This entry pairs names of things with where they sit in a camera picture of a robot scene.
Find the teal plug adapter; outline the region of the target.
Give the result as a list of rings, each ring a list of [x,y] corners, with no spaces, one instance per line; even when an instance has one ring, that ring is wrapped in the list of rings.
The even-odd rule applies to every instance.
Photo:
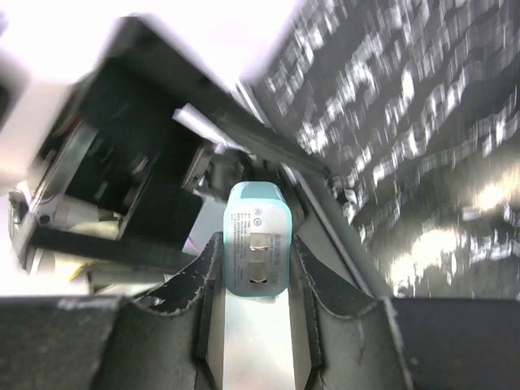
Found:
[[[223,279],[239,297],[275,297],[289,285],[292,212],[276,184],[240,182],[223,215]]]

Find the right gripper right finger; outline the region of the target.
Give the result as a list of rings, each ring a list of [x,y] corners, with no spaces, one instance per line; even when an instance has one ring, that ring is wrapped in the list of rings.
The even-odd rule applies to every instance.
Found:
[[[290,324],[299,389],[516,389],[519,304],[373,298],[292,242]]]

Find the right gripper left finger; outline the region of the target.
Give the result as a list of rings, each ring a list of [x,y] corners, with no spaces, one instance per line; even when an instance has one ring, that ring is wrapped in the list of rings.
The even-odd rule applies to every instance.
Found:
[[[134,301],[122,296],[4,297],[4,389],[219,389],[223,236]]]

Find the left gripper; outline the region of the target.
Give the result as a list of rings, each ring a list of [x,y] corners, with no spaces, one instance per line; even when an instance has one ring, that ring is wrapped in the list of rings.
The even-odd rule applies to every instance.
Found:
[[[260,158],[327,174],[208,78],[152,19],[126,16],[94,71],[47,110],[44,141],[29,155],[35,197],[11,224],[19,260],[47,249],[171,271],[202,207],[194,189],[212,159],[208,141],[173,119],[188,105]],[[66,200],[121,215],[119,239],[70,232],[55,215]]]

